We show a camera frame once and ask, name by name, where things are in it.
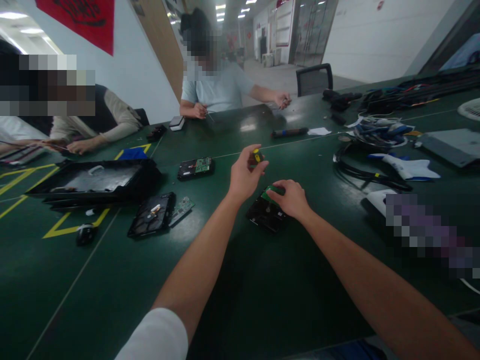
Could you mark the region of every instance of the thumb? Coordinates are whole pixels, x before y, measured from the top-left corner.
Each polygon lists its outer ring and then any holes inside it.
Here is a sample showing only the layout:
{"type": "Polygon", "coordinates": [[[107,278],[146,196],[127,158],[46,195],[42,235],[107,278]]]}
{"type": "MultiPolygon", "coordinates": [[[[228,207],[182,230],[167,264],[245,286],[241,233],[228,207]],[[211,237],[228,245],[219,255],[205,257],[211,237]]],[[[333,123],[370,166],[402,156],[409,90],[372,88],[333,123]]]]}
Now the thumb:
{"type": "Polygon", "coordinates": [[[282,207],[282,200],[284,199],[284,197],[282,195],[276,193],[273,190],[267,190],[266,194],[270,197],[270,199],[272,199],[274,202],[279,204],[280,207],[282,207]]]}
{"type": "Polygon", "coordinates": [[[252,174],[254,174],[258,179],[260,179],[260,176],[265,171],[265,168],[268,165],[269,165],[268,161],[262,161],[255,167],[255,169],[253,169],[252,174]]]}

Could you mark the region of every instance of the white fan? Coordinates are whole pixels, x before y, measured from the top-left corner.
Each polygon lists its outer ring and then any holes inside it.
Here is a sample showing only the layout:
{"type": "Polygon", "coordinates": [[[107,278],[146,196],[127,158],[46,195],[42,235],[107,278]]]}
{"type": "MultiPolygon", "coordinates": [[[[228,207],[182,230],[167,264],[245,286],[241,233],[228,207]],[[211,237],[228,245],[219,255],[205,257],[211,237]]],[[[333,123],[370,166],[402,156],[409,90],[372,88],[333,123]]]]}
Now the white fan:
{"type": "Polygon", "coordinates": [[[458,113],[466,118],[480,121],[480,98],[460,105],[458,113]]]}

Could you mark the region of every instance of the red poster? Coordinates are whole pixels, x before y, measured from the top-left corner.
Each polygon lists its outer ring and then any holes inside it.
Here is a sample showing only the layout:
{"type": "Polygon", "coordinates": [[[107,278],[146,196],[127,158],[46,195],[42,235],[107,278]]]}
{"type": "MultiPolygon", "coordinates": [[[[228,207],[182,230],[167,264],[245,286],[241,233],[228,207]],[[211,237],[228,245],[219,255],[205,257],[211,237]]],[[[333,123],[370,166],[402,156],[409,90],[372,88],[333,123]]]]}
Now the red poster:
{"type": "Polygon", "coordinates": [[[36,6],[93,45],[114,55],[115,0],[36,0],[36,6]]]}

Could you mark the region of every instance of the computer mouse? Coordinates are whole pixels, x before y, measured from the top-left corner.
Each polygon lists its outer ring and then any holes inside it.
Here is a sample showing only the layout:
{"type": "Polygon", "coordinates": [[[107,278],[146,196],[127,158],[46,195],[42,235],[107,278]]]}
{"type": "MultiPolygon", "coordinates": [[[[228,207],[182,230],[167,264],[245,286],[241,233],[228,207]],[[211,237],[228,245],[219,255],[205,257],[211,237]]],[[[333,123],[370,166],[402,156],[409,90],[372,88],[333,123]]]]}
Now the computer mouse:
{"type": "Polygon", "coordinates": [[[94,240],[95,227],[93,224],[83,224],[76,230],[76,245],[81,247],[91,244],[94,240]]]}

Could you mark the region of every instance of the person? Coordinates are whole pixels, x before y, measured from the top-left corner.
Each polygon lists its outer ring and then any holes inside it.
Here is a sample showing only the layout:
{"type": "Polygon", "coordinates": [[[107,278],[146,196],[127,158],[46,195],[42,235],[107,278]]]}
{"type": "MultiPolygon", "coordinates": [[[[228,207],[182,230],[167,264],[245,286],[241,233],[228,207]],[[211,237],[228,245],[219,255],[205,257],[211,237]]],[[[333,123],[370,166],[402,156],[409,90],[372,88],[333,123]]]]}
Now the person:
{"type": "Polygon", "coordinates": [[[216,43],[210,36],[211,25],[200,9],[182,15],[180,32],[197,66],[193,73],[187,71],[183,78],[181,116],[205,119],[208,112],[239,109],[242,94],[262,103],[275,102],[280,109],[285,109],[292,101],[286,91],[256,85],[236,62],[219,59],[216,43]]]}
{"type": "MultiPolygon", "coordinates": [[[[187,357],[239,208],[253,195],[269,165],[262,161],[251,168],[252,151],[260,147],[243,149],[231,167],[225,198],[176,264],[116,360],[187,357]]],[[[285,194],[268,191],[268,196],[306,228],[356,307],[400,359],[479,359],[475,347],[413,286],[318,216],[299,183],[280,180],[273,185],[285,194]]]]}
{"type": "Polygon", "coordinates": [[[137,112],[115,93],[96,84],[95,116],[54,116],[50,139],[44,143],[83,155],[137,132],[142,127],[139,120],[137,112]],[[84,139],[74,140],[74,135],[84,139]]]}
{"type": "MultiPolygon", "coordinates": [[[[9,42],[0,39],[0,56],[22,53],[9,42]]],[[[0,155],[34,145],[48,137],[18,116],[0,116],[0,155]]]]}

